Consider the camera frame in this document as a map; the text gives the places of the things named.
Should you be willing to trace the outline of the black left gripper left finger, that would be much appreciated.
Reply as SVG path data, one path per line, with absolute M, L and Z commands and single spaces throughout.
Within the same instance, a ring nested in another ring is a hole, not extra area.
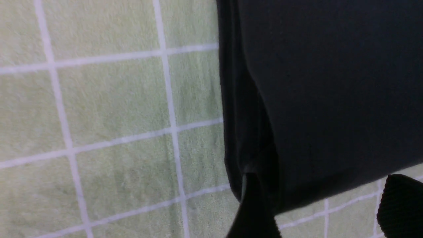
M 256 174 L 246 173 L 242 199 L 227 238 L 281 238 L 275 217 Z

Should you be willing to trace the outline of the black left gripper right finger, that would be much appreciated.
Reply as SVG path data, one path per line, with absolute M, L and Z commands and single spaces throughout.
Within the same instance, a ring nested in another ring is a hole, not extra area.
M 401 174 L 388 175 L 377 222 L 386 238 L 423 236 L 423 184 Z

